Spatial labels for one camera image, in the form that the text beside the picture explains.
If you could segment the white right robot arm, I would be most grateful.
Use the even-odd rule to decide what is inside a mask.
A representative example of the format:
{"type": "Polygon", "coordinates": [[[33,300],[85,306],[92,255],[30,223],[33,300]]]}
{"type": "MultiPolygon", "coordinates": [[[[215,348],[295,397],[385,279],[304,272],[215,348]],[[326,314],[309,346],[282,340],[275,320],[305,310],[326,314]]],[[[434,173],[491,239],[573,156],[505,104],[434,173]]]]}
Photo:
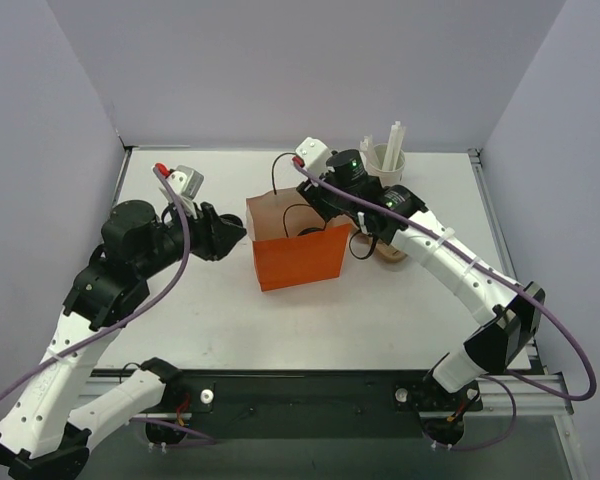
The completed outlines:
{"type": "Polygon", "coordinates": [[[293,162],[306,177],[298,193],[322,219],[344,215],[360,233],[406,254],[444,285],[478,324],[461,347],[432,367],[432,377],[423,384],[430,405],[444,408],[476,378],[507,370],[538,329],[536,306],[545,294],[537,284],[522,288],[492,269],[407,187],[383,186],[370,175],[358,150],[334,153],[312,140],[296,148],[293,162]]]}

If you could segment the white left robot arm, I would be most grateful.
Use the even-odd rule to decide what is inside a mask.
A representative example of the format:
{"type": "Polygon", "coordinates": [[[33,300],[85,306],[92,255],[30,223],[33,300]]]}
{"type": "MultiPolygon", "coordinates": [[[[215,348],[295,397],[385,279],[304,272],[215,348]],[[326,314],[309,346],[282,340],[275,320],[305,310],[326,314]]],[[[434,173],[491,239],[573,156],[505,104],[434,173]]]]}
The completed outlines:
{"type": "Polygon", "coordinates": [[[0,421],[0,465],[14,479],[74,479],[91,451],[134,415],[181,403],[182,372],[159,358],[83,407],[75,402],[100,357],[136,317],[148,297],[148,281],[190,256],[225,258],[245,236],[242,221],[219,215],[204,202],[169,204],[171,220],[143,200],[113,208],[102,242],[74,279],[39,368],[0,421]]]}

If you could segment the black plastic cup lid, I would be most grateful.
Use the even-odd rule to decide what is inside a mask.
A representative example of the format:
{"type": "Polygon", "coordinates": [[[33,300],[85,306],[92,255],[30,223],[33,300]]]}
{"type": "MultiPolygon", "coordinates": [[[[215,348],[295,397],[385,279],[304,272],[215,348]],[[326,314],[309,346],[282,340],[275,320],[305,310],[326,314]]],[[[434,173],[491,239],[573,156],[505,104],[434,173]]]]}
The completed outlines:
{"type": "Polygon", "coordinates": [[[324,229],[323,229],[323,228],[318,228],[318,227],[309,227],[309,228],[305,228],[305,229],[301,230],[301,231],[300,231],[300,232],[297,234],[297,236],[299,236],[299,237],[300,237],[300,236],[305,236],[305,235],[309,235],[309,234],[312,234],[312,233],[318,233],[318,232],[322,232],[322,231],[324,231],[324,229]]]}

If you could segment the orange paper bag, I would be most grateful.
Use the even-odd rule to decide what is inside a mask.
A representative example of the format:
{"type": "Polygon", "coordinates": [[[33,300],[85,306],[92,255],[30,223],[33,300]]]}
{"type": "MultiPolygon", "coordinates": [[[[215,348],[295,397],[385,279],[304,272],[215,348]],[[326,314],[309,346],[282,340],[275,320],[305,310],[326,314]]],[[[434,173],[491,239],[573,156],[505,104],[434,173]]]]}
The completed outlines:
{"type": "Polygon", "coordinates": [[[325,222],[295,189],[276,186],[246,200],[246,228],[263,292],[339,277],[352,230],[346,217],[325,222]],[[324,231],[297,236],[309,227],[324,231]]]}

